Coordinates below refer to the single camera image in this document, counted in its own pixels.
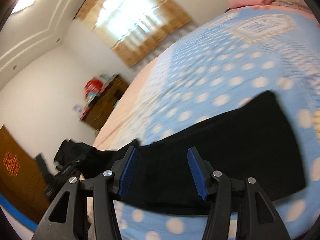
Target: silver rivet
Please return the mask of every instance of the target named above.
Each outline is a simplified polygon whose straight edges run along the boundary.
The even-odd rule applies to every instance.
[[[212,173],[215,177],[221,177],[222,176],[222,172],[221,171],[214,171]]]
[[[248,182],[249,182],[250,184],[255,184],[257,181],[256,181],[255,178],[250,177],[250,178],[248,178]]]
[[[69,183],[71,183],[71,184],[74,184],[74,183],[76,183],[77,182],[77,178],[76,177],[71,177],[70,179],[69,179]]]
[[[110,177],[112,175],[112,171],[104,171],[103,176]]]

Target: door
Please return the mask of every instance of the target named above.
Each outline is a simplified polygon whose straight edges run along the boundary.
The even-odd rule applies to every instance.
[[[39,223],[50,203],[36,161],[0,129],[0,193],[21,213]]]

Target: ceiling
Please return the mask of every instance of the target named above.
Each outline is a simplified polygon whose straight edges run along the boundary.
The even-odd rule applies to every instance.
[[[85,0],[36,0],[0,32],[0,90],[32,61],[63,42]]]

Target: red door decoration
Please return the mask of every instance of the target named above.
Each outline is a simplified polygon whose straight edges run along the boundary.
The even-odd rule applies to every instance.
[[[3,165],[7,168],[9,176],[17,176],[20,164],[18,163],[18,157],[14,157],[10,153],[6,153],[3,159]]]

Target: bed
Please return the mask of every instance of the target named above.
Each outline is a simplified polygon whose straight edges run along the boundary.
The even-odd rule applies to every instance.
[[[307,12],[283,6],[229,11],[189,33],[144,67],[94,146],[142,145],[276,91],[303,158],[307,187],[275,202],[291,238],[320,214],[320,28]],[[207,217],[147,212],[115,202],[123,239],[201,239]],[[92,219],[92,207],[88,207]],[[232,214],[229,239],[236,235]]]

